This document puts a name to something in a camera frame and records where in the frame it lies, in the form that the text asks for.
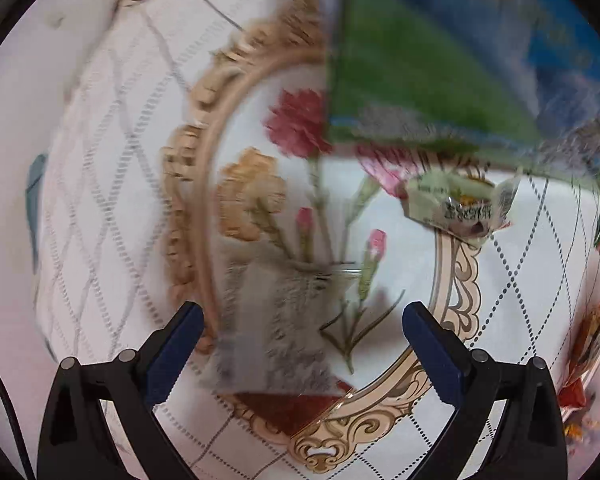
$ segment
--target orange flower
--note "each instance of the orange flower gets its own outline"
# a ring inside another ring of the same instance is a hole
[[[260,239],[260,228],[250,210],[259,202],[269,213],[279,213],[286,200],[286,184],[276,175],[278,162],[256,148],[247,148],[238,162],[222,168],[218,184],[219,231],[224,236],[251,242]]]

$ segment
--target pink flower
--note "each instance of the pink flower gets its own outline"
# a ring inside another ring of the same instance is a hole
[[[384,257],[386,251],[386,233],[380,229],[374,229],[369,235],[367,241],[369,255],[375,262],[379,262]]]
[[[333,147],[324,139],[324,95],[305,89],[296,94],[285,90],[278,106],[264,123],[269,140],[283,155],[309,158],[330,153]]]
[[[376,144],[359,144],[356,146],[356,155],[362,169],[376,179],[388,194],[407,198],[402,184],[420,173],[409,150]]]
[[[301,233],[309,233],[314,228],[314,210],[301,207],[296,215],[296,225]]]

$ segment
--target flower stem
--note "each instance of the flower stem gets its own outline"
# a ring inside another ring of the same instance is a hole
[[[309,177],[311,184],[314,188],[314,196],[312,203],[316,214],[318,216],[318,225],[320,226],[320,232],[324,239],[324,244],[327,246],[327,253],[329,256],[330,263],[335,262],[335,255],[333,254],[333,247],[331,245],[331,235],[329,234],[329,225],[327,224],[327,217],[325,213],[325,205],[327,197],[322,190],[322,173],[320,172],[320,156],[315,155],[307,159],[309,164]]]

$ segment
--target green snack wrapper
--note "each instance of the green snack wrapper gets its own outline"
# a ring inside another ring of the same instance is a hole
[[[518,191],[517,175],[494,186],[486,180],[430,170],[404,183],[404,215],[474,247],[504,227]]]

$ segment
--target pink flower bud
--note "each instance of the pink flower bud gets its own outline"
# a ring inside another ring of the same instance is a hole
[[[371,231],[368,240],[369,253],[373,260],[379,262],[386,251],[386,233],[380,229]]]
[[[301,207],[296,216],[296,225],[301,233],[308,233],[314,228],[314,210],[310,207]]]

